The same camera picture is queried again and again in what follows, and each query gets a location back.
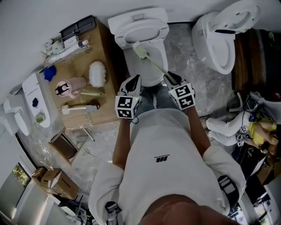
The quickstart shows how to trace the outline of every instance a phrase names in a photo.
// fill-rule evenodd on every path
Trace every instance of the toilet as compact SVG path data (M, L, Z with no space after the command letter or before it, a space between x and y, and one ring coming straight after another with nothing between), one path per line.
M141 76L141 85L151 87L163 80L164 73L148 59L140 59L133 50L139 41L149 56L168 71L164 39L169 32L168 16L163 8L125 13L108 20L115 42L123 49L130 76Z
M202 16L191 31L198 58L213 70L229 74L235 62L235 34L252 28L260 14L255 0L241 0Z

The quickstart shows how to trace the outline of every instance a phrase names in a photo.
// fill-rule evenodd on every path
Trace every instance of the window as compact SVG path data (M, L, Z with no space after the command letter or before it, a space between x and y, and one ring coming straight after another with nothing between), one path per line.
M30 177L18 163L0 189L0 211L12 219Z

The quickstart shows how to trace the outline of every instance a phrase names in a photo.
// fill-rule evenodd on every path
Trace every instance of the toilet brush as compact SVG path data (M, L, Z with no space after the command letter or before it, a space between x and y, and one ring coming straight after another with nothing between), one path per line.
M176 80L157 62L155 62L149 55L148 52L141 46L140 42L137 41L133 44L133 50L141 59L149 59L156 67L158 67L169 79L172 83L176 84Z
M103 93L103 92L81 92L81 94L83 94L83 95L91 95L91 96L96 96L96 97L105 97L106 96L106 94L105 93Z
M100 61L95 61L90 65L89 82L93 87L103 87L106 79L105 65Z
M60 111L62 114L67 115L72 110L82 110L85 109L87 113L92 113L98 110L98 107L96 105L85 105L80 107L72 107L70 108L69 105L64 105L60 108Z

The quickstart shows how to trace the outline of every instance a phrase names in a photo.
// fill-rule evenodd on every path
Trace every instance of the person's arm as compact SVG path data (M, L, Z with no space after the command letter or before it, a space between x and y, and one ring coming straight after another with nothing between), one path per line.
M205 151L211 146L209 138L201 124L199 116L194 106L187 108L186 114L189 118L191 139L203 157Z
M212 169L216 178L219 180L226 175L236 185L239 200L245 191L246 180L240 165L223 148L212 145L207 149L203 156L204 162ZM226 213L229 212L229 206L226 207Z
M259 145L255 144L252 140L245 140L244 142L248 145L256 147L257 149L259 148Z
M98 168L89 196L89 210L100 225L106 225L108 218L106 203L118 202L118 190L123 174L124 170L112 163L102 162Z
M270 135L267 132L267 130L270 129L273 125L273 122L258 122L254 124L253 128L256 133L264 138L264 140L268 141L270 144L277 145L277 137L275 135Z
M125 170L126 161L130 149L130 121L121 119L112 163Z

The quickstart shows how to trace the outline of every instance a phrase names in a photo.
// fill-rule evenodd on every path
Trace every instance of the person's right hand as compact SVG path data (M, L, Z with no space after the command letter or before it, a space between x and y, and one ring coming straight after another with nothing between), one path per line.
M277 145L278 144L278 139L277 139L277 136L275 134L271 134L269 136L269 141L268 141L270 144L272 145Z

